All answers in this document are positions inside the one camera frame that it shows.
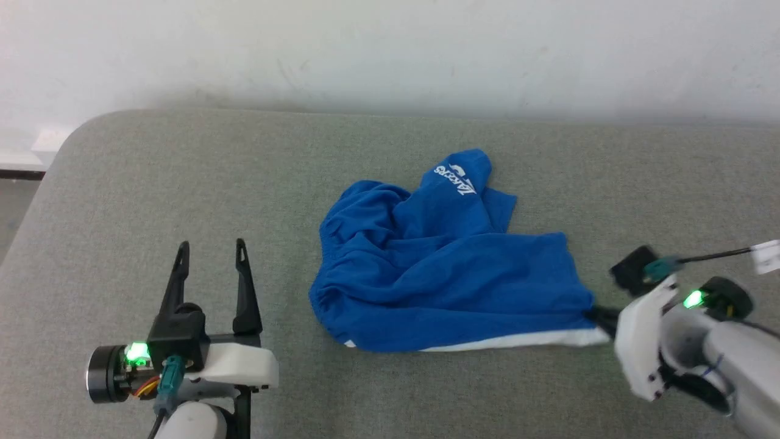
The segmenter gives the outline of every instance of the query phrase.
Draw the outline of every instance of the gray table surface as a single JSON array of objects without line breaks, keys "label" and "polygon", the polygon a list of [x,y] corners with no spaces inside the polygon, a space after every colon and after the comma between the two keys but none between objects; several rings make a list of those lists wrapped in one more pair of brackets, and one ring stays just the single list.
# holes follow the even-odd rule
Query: gray table surface
[{"label": "gray table surface", "polygon": [[[317,227],[359,179],[414,189],[451,152],[482,148],[491,186],[518,195],[510,233],[562,230],[600,303],[627,297],[608,268],[637,245],[719,251],[778,237],[780,132],[594,127],[230,110],[121,112],[63,146],[0,267],[0,436],[146,437],[150,403],[92,405],[100,344],[146,337],[177,245],[207,330],[229,329],[233,245],[246,239],[264,345],[281,387],[254,397],[255,437],[737,437],[677,392],[634,398],[610,345],[379,355],[336,344],[308,289]],[[780,272],[747,256],[691,266],[743,282],[780,327]]]}]

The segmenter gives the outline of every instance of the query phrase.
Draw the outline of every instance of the white baseboard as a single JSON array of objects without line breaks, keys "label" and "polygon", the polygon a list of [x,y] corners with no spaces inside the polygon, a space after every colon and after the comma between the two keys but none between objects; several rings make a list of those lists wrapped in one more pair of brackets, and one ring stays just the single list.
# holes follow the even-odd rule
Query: white baseboard
[{"label": "white baseboard", "polygon": [[0,152],[0,170],[45,171],[50,163],[44,163],[32,151]]},{"label": "white baseboard", "polygon": [[38,138],[35,139],[33,147],[30,151],[38,157],[38,160],[48,169],[51,166],[51,162],[54,161],[57,151],[62,147],[62,143],[73,132],[71,129],[52,129],[46,128],[38,133]]}]

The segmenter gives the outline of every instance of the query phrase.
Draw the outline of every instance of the white wall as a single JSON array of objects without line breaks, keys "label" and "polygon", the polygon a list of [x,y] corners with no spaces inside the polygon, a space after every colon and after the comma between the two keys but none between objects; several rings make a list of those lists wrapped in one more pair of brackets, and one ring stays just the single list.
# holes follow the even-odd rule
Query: white wall
[{"label": "white wall", "polygon": [[778,0],[0,0],[0,167],[177,105],[778,122],[779,67]]}]

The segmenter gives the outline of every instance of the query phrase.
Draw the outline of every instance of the black cable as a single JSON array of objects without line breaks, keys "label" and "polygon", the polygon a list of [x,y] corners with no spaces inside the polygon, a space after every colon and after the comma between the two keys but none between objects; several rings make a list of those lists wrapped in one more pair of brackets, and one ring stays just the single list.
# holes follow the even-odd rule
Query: black cable
[{"label": "black cable", "polygon": [[610,338],[615,338],[618,332],[618,316],[621,309],[617,308],[605,308],[603,306],[594,305],[592,309],[583,312],[586,319],[596,323],[596,326],[601,328]]},{"label": "black cable", "polygon": [[680,258],[677,259],[677,263],[687,263],[687,262],[699,262],[699,261],[709,261],[710,259],[718,259],[718,258],[726,258],[728,256],[736,256],[736,255],[744,255],[745,253],[752,252],[753,249],[750,247],[745,248],[739,248],[737,250],[731,250],[730,252],[720,252],[720,253],[712,253],[710,255],[702,255],[702,256],[692,256],[690,258]]},{"label": "black cable", "polygon": [[162,425],[163,419],[165,419],[165,412],[160,412],[160,414],[157,415],[157,419],[154,420],[154,425],[152,426],[147,439],[154,439],[154,437],[157,436],[157,431],[160,430],[160,425]]}]

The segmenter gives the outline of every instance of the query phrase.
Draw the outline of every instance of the cable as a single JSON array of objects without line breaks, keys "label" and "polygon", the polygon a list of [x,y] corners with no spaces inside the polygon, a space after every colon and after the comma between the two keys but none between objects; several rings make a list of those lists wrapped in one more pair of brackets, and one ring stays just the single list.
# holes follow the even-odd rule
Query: cable
[{"label": "cable", "polygon": [[146,396],[147,394],[150,394],[155,388],[157,388],[157,385],[159,384],[159,382],[160,382],[160,380],[156,380],[155,382],[149,383],[149,384],[143,386],[142,388],[138,389],[138,392],[137,392],[138,395],[137,396],[141,397],[141,396]]},{"label": "cable", "polygon": [[160,377],[158,377],[158,376],[154,376],[152,378],[149,378],[148,380],[146,380],[146,382],[144,382],[143,384],[141,384],[138,387],[138,389],[133,393],[133,396],[139,396],[141,394],[141,391],[144,389],[144,387],[148,386],[149,384],[156,383],[159,380],[160,380]]},{"label": "cable", "polygon": [[160,412],[160,414],[157,415],[157,419],[154,420],[154,425],[151,427],[151,431],[149,432],[147,439],[154,439],[154,437],[157,436],[157,431],[160,430],[160,425],[162,425],[163,419],[165,419],[165,413]]},{"label": "cable", "polygon": [[726,258],[728,256],[744,255],[745,253],[752,252],[750,247],[739,248],[737,250],[731,250],[730,252],[711,253],[710,255],[692,256],[690,258],[677,259],[677,263],[685,264],[688,262],[709,261],[710,259]]}]

